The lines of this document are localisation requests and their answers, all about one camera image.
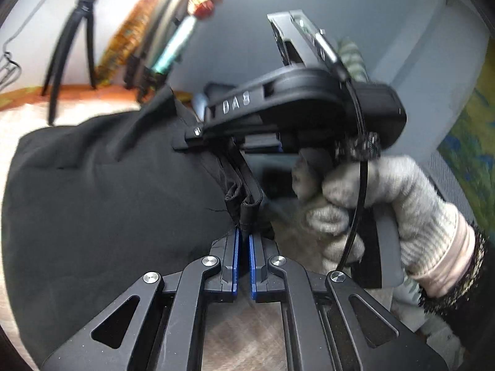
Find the black cloth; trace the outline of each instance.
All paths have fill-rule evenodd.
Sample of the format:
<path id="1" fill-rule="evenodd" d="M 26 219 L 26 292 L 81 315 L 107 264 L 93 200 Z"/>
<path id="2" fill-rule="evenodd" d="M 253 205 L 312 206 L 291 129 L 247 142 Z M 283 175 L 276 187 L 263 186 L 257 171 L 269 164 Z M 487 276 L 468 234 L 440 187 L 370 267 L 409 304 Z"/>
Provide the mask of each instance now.
<path id="1" fill-rule="evenodd" d="M 467 349 L 459 371 L 495 369 L 495 248 L 474 227 L 476 244 L 466 274 L 445 296 L 430 299 L 423 291 L 422 305 L 441 316 Z"/>
<path id="2" fill-rule="evenodd" d="M 219 159 L 171 147 L 195 123 L 163 89 L 138 112 L 21 138 L 3 199 L 3 266 L 38 365 L 143 274 L 181 271 L 232 230 Z"/>

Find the white knit glove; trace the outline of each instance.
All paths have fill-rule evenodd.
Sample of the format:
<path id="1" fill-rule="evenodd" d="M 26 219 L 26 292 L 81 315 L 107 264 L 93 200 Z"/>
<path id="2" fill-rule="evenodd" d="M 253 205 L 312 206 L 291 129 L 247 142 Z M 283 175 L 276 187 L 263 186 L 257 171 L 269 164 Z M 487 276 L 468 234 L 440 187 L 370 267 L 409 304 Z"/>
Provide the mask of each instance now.
<path id="1" fill-rule="evenodd" d="M 318 194 L 314 177 L 311 177 L 311 169 L 307 164 L 299 163 L 293 170 L 293 175 L 293 189 L 298 196 L 308 199 L 309 196 Z M 334 169 L 325 176 L 321 186 L 321 194 L 326 203 L 322 197 L 310 200 L 301 215 L 301 223 L 318 233 L 335 235 L 343 231 L 345 223 L 341 208 L 356 206 L 359 193 L 359 164 L 344 164 Z M 438 273 L 437 265 L 442 258 L 448 257 L 446 252 L 451 247 L 456 233 L 467 236 L 472 232 L 457 208 L 437 196 L 433 186 L 410 157 L 382 157 L 369 162 L 365 206 L 378 202 L 391 203 L 395 211 L 401 259 L 407 272 L 418 280 L 428 276 L 425 281 L 428 285 L 432 283 L 432 271 Z M 469 260 L 472 242 L 468 237 L 460 237 L 458 240 L 461 244 L 459 250 L 466 257 L 462 262 L 464 266 Z M 341 252 L 333 252 L 333 257 L 339 257 Z M 447 260 L 444 260 L 441 269 L 444 279 L 445 272 L 451 275 L 461 272 L 457 269 L 460 266 L 459 261 L 448 268 L 445 265 Z M 438 286 L 431 289 L 434 295 L 440 294 L 440 290 Z"/>
<path id="2" fill-rule="evenodd" d="M 359 164 L 344 164 L 322 184 L 325 198 L 354 208 L 359 193 Z M 421 276 L 440 261 L 454 238 L 457 208 L 445 203 L 410 157 L 383 157 L 368 163 L 365 206 L 391 203 L 398 222 L 400 256 L 411 275 Z"/>
<path id="3" fill-rule="evenodd" d="M 297 219 L 299 227 L 317 239 L 325 272 L 333 271 L 346 244 L 348 212 L 325 199 L 321 191 L 321 177 L 305 159 L 301 158 L 292 169 L 292 179 L 292 189 L 303 203 Z M 363 254 L 363 240 L 356 235 L 347 263 L 359 261 Z"/>

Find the black cable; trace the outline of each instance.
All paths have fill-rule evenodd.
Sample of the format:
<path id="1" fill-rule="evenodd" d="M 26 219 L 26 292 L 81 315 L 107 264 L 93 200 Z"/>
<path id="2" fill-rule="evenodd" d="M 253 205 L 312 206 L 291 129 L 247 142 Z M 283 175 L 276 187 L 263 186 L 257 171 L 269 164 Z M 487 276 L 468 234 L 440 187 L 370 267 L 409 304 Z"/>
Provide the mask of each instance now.
<path id="1" fill-rule="evenodd" d="M 366 188 L 368 186 L 368 162 L 359 162 L 359 195 L 357 197 L 356 210 L 354 211 L 354 217 L 352 218 L 351 230 L 346 240 L 346 245 L 343 249 L 342 256 L 338 262 L 336 271 L 341 271 L 346 266 L 347 258 L 351 253 L 352 245 L 356 239 L 357 225 L 361 220 L 361 215 L 364 210 L 364 201 L 366 199 Z"/>
<path id="2" fill-rule="evenodd" d="M 22 67 L 16 61 L 12 60 L 12 53 L 7 50 L 8 44 L 19 36 L 19 34 L 23 31 L 31 19 L 33 19 L 36 12 L 38 12 L 46 1 L 47 0 L 40 0 L 40 2 L 24 20 L 19 29 L 3 44 L 3 53 L 2 56 L 0 56 L 0 74 L 4 71 L 6 73 L 4 75 L 0 75 L 0 92 L 16 82 L 22 74 Z"/>
<path id="3" fill-rule="evenodd" d="M 360 137 L 367 135 L 366 125 L 364 123 L 363 112 L 361 110 L 361 105 L 357 97 L 354 86 L 351 82 L 351 77 L 349 77 L 345 82 L 347 91 L 351 97 L 354 104 L 354 109 L 356 111 L 356 122 L 357 122 L 357 133 Z M 352 245 L 356 239 L 357 226 L 361 220 L 361 215 L 364 211 L 364 203 L 366 200 L 366 189 L 368 186 L 368 161 L 359 162 L 359 193 L 357 197 L 357 205 L 354 211 L 354 216 L 352 218 L 351 230 L 346 240 L 346 245 L 343 249 L 342 256 L 337 264 L 336 271 L 342 271 L 346 265 L 349 254 L 351 253 Z"/>

